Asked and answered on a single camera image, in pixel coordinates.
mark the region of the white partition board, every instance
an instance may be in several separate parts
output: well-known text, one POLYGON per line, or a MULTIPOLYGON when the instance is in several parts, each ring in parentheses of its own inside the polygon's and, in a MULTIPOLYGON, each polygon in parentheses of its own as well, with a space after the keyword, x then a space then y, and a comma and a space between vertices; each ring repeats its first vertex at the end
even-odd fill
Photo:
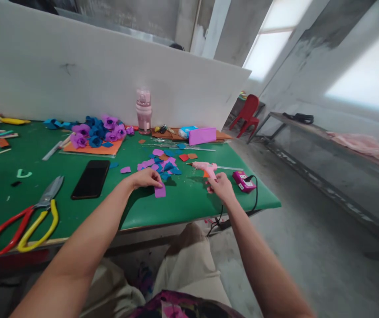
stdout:
POLYGON ((152 92, 152 124, 222 129, 245 70, 0 1, 0 112, 136 124, 136 89, 152 92))

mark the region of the left hand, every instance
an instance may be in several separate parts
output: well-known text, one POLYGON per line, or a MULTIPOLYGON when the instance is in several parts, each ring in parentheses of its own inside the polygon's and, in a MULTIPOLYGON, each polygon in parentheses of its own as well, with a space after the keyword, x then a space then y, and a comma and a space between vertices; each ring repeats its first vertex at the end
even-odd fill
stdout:
POLYGON ((141 171, 131 174, 125 180, 131 184, 134 190, 141 187, 146 188, 148 186, 163 188, 160 175, 152 168, 145 168, 141 171))

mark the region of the bright window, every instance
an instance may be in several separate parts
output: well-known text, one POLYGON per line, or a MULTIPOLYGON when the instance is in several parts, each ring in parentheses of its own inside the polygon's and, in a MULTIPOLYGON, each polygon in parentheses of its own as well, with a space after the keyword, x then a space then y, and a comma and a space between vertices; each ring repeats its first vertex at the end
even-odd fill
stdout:
POLYGON ((264 79, 311 2, 312 0, 272 2, 243 66, 252 71, 251 80, 261 82, 264 79))
POLYGON ((379 40, 334 83, 326 96, 379 108, 379 40))

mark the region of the human arm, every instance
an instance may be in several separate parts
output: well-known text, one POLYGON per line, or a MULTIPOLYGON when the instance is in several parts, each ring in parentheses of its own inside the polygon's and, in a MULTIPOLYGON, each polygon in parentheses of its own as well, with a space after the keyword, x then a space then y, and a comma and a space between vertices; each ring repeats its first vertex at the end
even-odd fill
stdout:
POLYGON ((291 277, 264 239, 257 233, 237 201, 225 173, 209 178, 209 192, 216 193, 226 206, 244 269, 265 317, 314 317, 291 277))
POLYGON ((132 191, 162 187, 160 182, 151 168, 122 180, 67 240, 11 317, 77 317, 132 191))

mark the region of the human hand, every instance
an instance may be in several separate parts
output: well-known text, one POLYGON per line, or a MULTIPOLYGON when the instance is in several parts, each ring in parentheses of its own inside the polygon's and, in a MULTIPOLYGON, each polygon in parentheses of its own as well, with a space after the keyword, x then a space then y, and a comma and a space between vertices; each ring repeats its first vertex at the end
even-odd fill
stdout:
POLYGON ((160 175, 152 168, 145 168, 141 171, 131 174, 125 178, 124 181, 128 182, 134 190, 141 187, 146 188, 148 186, 163 188, 160 175))
POLYGON ((232 188, 231 181, 224 172, 216 175, 217 182, 213 178, 208 178, 207 181, 210 186, 207 188, 207 192, 216 193, 217 196, 222 200, 226 201, 229 199, 235 199, 235 193, 232 188))

